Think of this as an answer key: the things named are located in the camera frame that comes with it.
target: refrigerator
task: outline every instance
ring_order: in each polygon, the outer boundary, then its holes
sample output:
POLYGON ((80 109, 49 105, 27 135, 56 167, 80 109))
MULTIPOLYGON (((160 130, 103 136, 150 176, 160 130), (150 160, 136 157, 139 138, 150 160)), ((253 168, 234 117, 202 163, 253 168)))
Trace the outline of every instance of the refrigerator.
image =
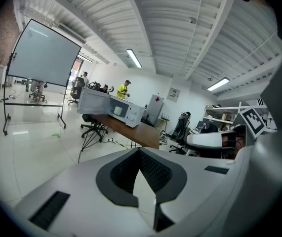
POLYGON ((153 95, 146 109, 146 114, 149 115, 148 120, 155 127, 158 117, 160 116, 164 99, 158 95, 153 95))

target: brick wall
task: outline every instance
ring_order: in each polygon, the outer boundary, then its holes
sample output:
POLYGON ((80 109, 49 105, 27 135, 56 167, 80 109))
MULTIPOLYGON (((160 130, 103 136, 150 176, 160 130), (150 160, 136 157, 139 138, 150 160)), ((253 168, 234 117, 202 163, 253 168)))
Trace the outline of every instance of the brick wall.
POLYGON ((13 1, 8 0, 0 9, 0 64, 6 66, 19 37, 19 28, 13 12, 13 1))

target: green tape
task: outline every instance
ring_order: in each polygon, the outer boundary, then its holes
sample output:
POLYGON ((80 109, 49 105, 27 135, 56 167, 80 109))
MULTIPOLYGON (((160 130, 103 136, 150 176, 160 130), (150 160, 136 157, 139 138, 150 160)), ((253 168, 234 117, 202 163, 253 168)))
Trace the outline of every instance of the green tape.
POLYGON ((61 138, 61 136, 60 136, 60 134, 59 134, 59 133, 52 134, 52 137, 53 137, 53 136, 56 136, 56 138, 58 138, 58 139, 60 139, 60 138, 61 138))

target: man in yellow shirt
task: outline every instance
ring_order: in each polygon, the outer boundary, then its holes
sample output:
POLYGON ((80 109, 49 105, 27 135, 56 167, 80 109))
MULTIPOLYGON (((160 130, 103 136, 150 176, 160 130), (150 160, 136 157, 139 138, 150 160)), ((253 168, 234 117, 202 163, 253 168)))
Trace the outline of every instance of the man in yellow shirt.
POLYGON ((129 80, 126 80, 124 84, 121 84, 118 88, 118 93, 117 93, 117 97, 125 99, 125 95, 127 95, 128 97, 130 96, 130 94, 128 94, 127 92, 127 86, 130 84, 131 82, 129 80))

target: whiteboard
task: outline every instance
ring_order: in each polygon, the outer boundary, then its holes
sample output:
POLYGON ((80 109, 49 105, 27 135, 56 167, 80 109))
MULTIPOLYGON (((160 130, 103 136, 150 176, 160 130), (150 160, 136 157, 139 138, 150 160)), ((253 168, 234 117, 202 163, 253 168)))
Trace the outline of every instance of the whiteboard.
POLYGON ((8 75, 67 86, 80 49, 71 40, 31 19, 13 51, 8 75))

